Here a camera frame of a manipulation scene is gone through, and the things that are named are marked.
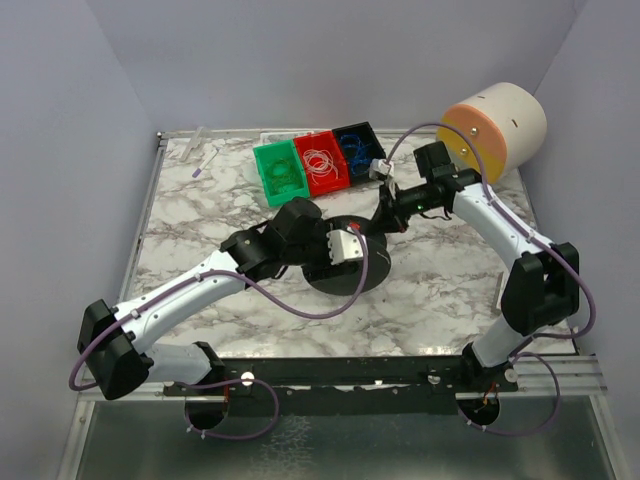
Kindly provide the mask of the small white box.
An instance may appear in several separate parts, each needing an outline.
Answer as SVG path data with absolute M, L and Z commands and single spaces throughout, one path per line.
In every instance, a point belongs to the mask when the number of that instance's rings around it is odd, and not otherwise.
M 496 281 L 496 288 L 492 300 L 492 311 L 495 314 L 498 314 L 501 311 L 501 298 L 506 287 L 507 277 L 508 275 L 506 272 L 501 272 Z

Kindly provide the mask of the green plastic bin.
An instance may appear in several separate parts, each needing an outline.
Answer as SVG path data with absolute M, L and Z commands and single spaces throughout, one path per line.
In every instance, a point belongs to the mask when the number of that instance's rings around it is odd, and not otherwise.
M 292 140 L 257 146 L 253 153 L 269 207 L 282 206 L 295 197 L 310 197 L 307 177 Z

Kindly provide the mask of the purple capped marker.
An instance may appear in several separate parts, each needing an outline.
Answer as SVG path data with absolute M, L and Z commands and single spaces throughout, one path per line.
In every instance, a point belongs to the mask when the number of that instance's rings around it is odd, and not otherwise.
M 208 165 L 216 158 L 219 154 L 219 150 L 215 149 L 209 152 L 198 165 L 198 167 L 193 171 L 192 177 L 198 178 L 202 172 L 208 167 Z

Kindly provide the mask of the black spool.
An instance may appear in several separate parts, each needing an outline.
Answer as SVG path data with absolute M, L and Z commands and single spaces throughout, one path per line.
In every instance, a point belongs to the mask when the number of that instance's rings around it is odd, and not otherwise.
M 387 251 L 387 239 L 384 233 L 369 233 L 370 221 L 357 215 L 340 215 L 326 220 L 329 231 L 345 229 L 351 225 L 357 225 L 364 235 L 368 248 L 368 270 L 363 292 L 374 289 L 380 285 L 389 275 L 391 270 L 391 258 Z M 362 260 L 360 261 L 360 279 L 362 275 Z M 352 295 L 359 283 L 307 283 L 314 289 L 335 296 Z

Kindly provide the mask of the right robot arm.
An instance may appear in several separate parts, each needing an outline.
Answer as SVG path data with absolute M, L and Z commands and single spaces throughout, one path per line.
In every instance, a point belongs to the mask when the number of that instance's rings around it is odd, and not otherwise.
M 463 350 L 471 375 L 504 365 L 542 329 L 556 325 L 579 307 L 579 254 L 570 243 L 538 235 L 484 186 L 479 172 L 459 170 L 443 142 L 415 150 L 421 185 L 401 189 L 385 180 L 369 234 L 407 230 L 414 215 L 443 209 L 471 226 L 509 269 L 500 315 L 488 331 Z

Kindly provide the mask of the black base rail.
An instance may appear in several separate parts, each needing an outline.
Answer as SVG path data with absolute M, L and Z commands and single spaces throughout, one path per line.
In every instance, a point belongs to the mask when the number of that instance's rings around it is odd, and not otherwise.
M 235 417 L 454 414 L 462 399 L 512 393 L 509 364 L 478 371 L 462 356 L 231 359 L 202 388 L 163 393 L 199 413 Z

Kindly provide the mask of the red plastic bin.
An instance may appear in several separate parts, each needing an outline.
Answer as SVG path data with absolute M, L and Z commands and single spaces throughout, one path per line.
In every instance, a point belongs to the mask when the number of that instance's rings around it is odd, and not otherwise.
M 332 131 L 295 138 L 293 142 L 312 197 L 345 190 L 350 186 L 346 161 Z

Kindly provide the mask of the large cylinder drum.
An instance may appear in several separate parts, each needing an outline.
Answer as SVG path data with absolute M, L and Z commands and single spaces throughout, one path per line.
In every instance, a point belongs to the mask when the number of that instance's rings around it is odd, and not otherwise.
M 490 184 L 530 160 L 547 133 L 541 104 L 509 82 L 496 83 L 452 105 L 441 122 L 462 132 L 437 129 L 436 138 L 444 142 L 454 161 L 463 168 L 478 168 L 476 156 L 463 141 L 467 137 L 480 153 Z

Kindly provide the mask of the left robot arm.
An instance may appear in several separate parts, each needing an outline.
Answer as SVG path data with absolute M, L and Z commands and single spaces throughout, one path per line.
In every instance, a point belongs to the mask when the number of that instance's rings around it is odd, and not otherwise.
M 338 266 L 355 261 L 364 268 L 368 247 L 359 224 L 330 229 L 320 208 L 296 197 L 276 215 L 233 233 L 195 267 L 136 299 L 110 306 L 89 304 L 83 313 L 77 349 L 80 358 L 68 384 L 76 391 L 100 389 L 107 400 L 122 398 L 149 380 L 197 384 L 222 367 L 205 343 L 161 345 L 168 331 L 215 302 L 252 288 L 302 318 L 310 315 L 285 304 L 260 283 L 277 278 L 289 266 Z M 86 366 L 94 380 L 77 376 Z

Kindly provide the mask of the white label card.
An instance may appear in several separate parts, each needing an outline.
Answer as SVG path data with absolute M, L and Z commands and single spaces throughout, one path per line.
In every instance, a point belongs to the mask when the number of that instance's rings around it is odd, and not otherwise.
M 282 141 L 289 141 L 295 138 L 304 137 L 313 134 L 312 130 L 287 130 L 287 131 L 272 131 L 262 132 L 260 134 L 260 142 L 262 145 L 268 145 L 278 143 Z

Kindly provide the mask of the black plastic bin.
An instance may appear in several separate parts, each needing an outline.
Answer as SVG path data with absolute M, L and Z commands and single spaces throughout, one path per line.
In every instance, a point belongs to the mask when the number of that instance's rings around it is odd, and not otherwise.
M 344 156 L 350 184 L 369 182 L 369 165 L 373 159 L 385 159 L 386 153 L 369 122 L 361 122 L 332 130 Z

